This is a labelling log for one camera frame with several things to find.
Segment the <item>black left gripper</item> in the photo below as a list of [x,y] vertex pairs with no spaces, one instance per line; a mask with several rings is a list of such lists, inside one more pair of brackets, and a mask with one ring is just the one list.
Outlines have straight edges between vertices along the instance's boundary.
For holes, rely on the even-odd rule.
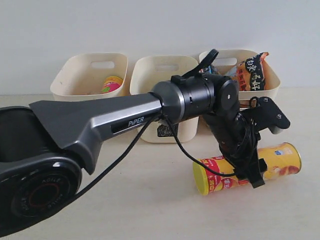
[[246,175],[254,189],[263,186],[267,164],[258,157],[260,131],[269,129],[276,135],[291,125],[278,105],[267,96],[252,97],[244,110],[233,107],[226,115],[210,112],[203,118],[234,173]]

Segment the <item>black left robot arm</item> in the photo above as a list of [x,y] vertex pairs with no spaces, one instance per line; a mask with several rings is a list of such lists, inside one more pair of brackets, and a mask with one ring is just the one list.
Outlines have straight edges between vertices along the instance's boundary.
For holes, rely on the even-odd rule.
[[256,97],[241,110],[238,83],[228,76],[173,76],[148,93],[85,101],[42,100],[0,110],[0,235],[29,228],[88,191],[104,141],[153,122],[169,130],[203,116],[233,175],[254,188],[267,166],[258,158],[260,131],[290,127],[274,101]]

